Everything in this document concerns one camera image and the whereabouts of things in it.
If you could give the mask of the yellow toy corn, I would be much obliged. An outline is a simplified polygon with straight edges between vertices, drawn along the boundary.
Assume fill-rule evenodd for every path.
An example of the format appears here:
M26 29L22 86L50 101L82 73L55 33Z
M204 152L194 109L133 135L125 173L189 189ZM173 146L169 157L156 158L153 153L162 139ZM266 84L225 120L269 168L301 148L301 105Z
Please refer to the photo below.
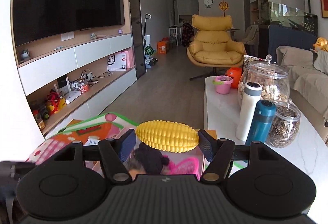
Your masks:
M146 121L136 127L136 136L153 149L171 153L185 153L199 144L197 131L179 122Z

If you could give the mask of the pink plastic strainer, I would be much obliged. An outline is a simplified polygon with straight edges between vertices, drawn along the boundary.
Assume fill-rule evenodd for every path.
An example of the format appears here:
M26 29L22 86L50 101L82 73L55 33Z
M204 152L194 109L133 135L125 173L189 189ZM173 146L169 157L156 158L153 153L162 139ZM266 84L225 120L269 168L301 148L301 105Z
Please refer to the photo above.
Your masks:
M164 175L191 175L200 176L200 162L197 157L190 155L164 155L169 159L169 164L164 166L162 173Z

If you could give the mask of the colourful play mat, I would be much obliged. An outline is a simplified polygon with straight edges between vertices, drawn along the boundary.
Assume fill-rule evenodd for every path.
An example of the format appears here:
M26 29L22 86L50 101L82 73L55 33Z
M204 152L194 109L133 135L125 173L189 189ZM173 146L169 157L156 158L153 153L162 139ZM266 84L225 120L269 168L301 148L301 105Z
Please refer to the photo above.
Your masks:
M114 112L80 122L73 120L57 134L41 143L30 154L27 161L39 165L74 141L80 141L83 145L96 145L99 141L107 138L118 139L128 129L135 129L137 126L137 122Z

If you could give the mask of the pink gift box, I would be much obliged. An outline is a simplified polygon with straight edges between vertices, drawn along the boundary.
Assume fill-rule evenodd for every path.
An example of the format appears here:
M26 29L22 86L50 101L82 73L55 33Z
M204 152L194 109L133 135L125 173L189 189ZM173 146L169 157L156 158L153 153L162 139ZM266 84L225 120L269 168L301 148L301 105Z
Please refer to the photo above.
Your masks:
M199 148L188 153L167 153L140 143L123 162L134 179L137 175L185 175L194 174L199 179L209 166Z

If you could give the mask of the pink toy bucket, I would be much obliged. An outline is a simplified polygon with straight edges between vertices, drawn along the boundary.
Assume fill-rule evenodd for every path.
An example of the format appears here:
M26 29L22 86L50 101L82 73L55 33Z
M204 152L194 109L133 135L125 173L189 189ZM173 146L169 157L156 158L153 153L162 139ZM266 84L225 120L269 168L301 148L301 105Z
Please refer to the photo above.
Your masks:
M212 81L215 86L215 90L218 94L226 95L229 94L233 78L226 75L219 75Z

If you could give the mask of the white thermos bottle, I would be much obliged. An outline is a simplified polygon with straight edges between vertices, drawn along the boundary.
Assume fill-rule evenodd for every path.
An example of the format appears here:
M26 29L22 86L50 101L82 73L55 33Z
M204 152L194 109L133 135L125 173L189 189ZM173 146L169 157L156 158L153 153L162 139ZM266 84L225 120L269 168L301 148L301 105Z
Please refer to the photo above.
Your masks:
M241 103L239 123L236 130L236 137L241 141L246 141L255 107L261 98L262 86L259 83L247 82L244 87L244 94Z

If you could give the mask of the small glass seed jar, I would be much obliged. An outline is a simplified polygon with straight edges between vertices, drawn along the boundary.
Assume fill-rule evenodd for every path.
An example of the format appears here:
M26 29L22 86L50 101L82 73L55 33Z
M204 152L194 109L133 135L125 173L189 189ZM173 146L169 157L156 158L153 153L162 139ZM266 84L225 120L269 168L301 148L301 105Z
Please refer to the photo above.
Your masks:
M286 102L275 103L276 112L266 143L275 148L284 148L290 145L297 136L300 126L300 110L288 98Z

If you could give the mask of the orange container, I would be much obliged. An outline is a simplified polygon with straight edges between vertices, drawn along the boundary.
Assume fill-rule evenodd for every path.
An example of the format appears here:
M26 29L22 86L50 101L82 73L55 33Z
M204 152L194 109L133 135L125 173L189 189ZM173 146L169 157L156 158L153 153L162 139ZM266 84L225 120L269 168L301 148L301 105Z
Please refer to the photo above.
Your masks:
M231 88L237 89L238 83L240 81L242 75L242 69L237 67L231 67L225 73L226 76L231 77L233 79L233 83L231 84Z

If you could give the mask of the white SF parcel box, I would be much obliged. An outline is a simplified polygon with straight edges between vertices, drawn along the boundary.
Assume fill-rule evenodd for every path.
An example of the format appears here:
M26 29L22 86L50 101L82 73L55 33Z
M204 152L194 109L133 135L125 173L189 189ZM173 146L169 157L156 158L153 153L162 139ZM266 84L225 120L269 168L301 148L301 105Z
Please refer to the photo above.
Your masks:
M108 56L107 71L126 71L134 67L133 50L128 49Z

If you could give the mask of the large glass nut jar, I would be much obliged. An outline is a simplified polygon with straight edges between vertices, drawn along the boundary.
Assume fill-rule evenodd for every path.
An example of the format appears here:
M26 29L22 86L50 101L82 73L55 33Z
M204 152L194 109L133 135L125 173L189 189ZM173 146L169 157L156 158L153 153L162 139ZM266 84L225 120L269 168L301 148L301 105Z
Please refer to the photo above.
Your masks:
M238 83L238 103L241 105L246 83L258 83L262 86L261 99L272 102L287 102L290 96L288 72L282 66L272 62L268 54L265 59L246 55L243 73Z

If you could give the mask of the yellow lounge chair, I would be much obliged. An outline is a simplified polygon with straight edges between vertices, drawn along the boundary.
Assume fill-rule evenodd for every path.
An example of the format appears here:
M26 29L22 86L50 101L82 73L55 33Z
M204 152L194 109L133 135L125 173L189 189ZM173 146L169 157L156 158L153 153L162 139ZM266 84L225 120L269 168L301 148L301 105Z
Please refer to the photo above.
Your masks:
M190 81L218 76L221 71L242 67L246 50L244 43L234 41L230 36L229 30L233 27L231 16L204 17L194 14L192 26L197 33L187 47L187 56L194 65L212 70L192 77Z

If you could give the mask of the orange shopping bag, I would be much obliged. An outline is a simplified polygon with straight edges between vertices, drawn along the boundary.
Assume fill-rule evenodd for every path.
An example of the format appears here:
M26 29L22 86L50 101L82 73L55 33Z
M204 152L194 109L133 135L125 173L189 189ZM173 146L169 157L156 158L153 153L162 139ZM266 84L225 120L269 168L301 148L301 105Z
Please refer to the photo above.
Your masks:
M167 54L169 51L170 42L168 38L163 38L157 42L157 52L159 54Z

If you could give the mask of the beige sofa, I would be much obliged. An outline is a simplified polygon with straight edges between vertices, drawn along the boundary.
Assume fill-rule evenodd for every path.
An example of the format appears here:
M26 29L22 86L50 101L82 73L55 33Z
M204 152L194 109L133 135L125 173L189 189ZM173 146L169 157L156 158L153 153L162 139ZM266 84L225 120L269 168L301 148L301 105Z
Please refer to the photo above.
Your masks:
M282 45L276 57L288 72L292 101L327 143L327 74L314 67L318 54Z

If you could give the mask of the fish tank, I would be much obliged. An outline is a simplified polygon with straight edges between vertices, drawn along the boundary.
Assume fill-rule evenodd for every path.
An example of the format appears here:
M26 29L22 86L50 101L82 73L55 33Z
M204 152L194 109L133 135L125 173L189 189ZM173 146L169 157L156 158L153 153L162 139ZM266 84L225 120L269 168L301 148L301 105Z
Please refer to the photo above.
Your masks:
M318 37L318 16L307 10L289 7L286 4L260 0L259 2L258 57L271 54L277 60L276 48L281 45L309 47Z

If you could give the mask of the yellow duck plush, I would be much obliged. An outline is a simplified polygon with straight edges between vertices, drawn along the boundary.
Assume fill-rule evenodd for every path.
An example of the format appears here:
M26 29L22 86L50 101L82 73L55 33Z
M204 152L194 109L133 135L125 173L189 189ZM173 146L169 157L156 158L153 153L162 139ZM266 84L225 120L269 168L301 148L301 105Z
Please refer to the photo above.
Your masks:
M328 52L328 42L324 37L318 37L316 42L313 44L314 51L318 52L319 50Z

